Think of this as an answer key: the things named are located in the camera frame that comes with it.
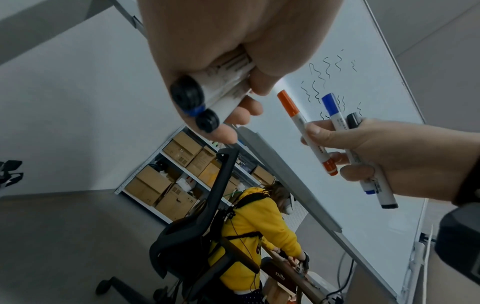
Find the orange marker cap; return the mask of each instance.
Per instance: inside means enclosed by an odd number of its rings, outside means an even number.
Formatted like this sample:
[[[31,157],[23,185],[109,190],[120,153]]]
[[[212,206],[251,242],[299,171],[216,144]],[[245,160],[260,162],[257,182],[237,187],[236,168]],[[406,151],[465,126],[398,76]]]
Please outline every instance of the orange marker cap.
[[[329,159],[328,161],[322,163],[323,167],[327,171],[330,176],[335,176],[339,173],[337,170],[337,165],[335,164],[333,159]]]
[[[299,109],[294,104],[290,96],[285,92],[285,90],[281,90],[276,96],[278,99],[280,99],[281,105],[285,108],[290,117],[300,113]]]

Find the harness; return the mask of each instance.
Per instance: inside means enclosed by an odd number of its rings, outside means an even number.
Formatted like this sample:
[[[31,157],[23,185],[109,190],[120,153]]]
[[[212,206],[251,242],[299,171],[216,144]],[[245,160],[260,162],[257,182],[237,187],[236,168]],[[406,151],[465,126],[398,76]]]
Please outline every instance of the harness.
[[[244,196],[235,205],[230,206],[228,209],[219,210],[217,212],[217,214],[213,218],[213,221],[211,222],[210,232],[208,233],[208,236],[207,236],[211,241],[216,241],[217,244],[215,245],[213,250],[210,252],[208,257],[211,257],[220,248],[221,245],[219,243],[219,240],[222,237],[222,227],[227,219],[231,220],[235,216],[235,210],[240,209],[252,202],[255,202],[267,197],[270,197],[268,193],[264,193],[264,192],[252,193]],[[261,239],[262,236],[263,235],[259,231],[253,231],[253,232],[248,232],[241,235],[225,236],[225,238],[227,240],[233,240],[233,239],[244,238],[244,237],[259,237]]]

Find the orange marker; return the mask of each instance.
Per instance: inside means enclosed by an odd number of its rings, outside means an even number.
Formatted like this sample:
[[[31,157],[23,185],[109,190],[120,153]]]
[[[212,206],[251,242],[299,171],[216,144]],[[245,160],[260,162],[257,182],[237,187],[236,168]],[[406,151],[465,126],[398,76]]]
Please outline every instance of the orange marker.
[[[324,147],[316,145],[310,139],[310,137],[308,136],[305,130],[305,124],[307,122],[304,116],[300,113],[297,106],[291,100],[290,96],[285,92],[285,90],[282,90],[280,93],[277,94],[277,97],[278,99],[280,99],[281,104],[285,108],[290,118],[293,120],[293,123],[295,123],[296,127],[300,131],[301,135],[305,139],[310,149],[313,151],[317,159],[321,162],[321,164],[325,168],[325,171],[331,176],[337,175],[338,174],[337,165],[335,165],[335,162],[330,158],[330,155],[328,154],[328,152],[325,150]]]

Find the chair backrest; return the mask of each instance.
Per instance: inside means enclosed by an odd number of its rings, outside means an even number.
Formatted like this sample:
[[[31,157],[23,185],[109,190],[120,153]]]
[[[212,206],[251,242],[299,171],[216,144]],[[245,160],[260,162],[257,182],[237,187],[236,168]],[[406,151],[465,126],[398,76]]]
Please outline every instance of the chair backrest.
[[[150,261],[161,277],[165,277],[167,270],[164,265],[160,265],[158,256],[169,248],[200,238],[207,231],[219,208],[239,151],[237,149],[220,149],[217,155],[222,158],[222,166],[206,199],[205,207],[201,212],[195,212],[191,216],[169,224],[150,247]]]

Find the sleeve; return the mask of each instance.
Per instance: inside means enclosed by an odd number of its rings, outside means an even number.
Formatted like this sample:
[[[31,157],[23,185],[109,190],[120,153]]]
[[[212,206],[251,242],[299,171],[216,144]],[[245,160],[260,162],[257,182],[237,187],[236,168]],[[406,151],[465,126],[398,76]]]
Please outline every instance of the sleeve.
[[[473,202],[480,202],[480,159],[461,184],[452,203],[462,206]]]
[[[248,213],[250,224],[269,242],[281,248],[289,256],[297,257],[302,253],[297,236],[287,227],[277,204],[271,198],[258,200],[245,207],[250,209]]]
[[[267,247],[269,250],[273,250],[276,246],[273,245],[272,243],[269,242],[269,240],[267,240],[266,237],[262,237],[261,238],[261,243]]]

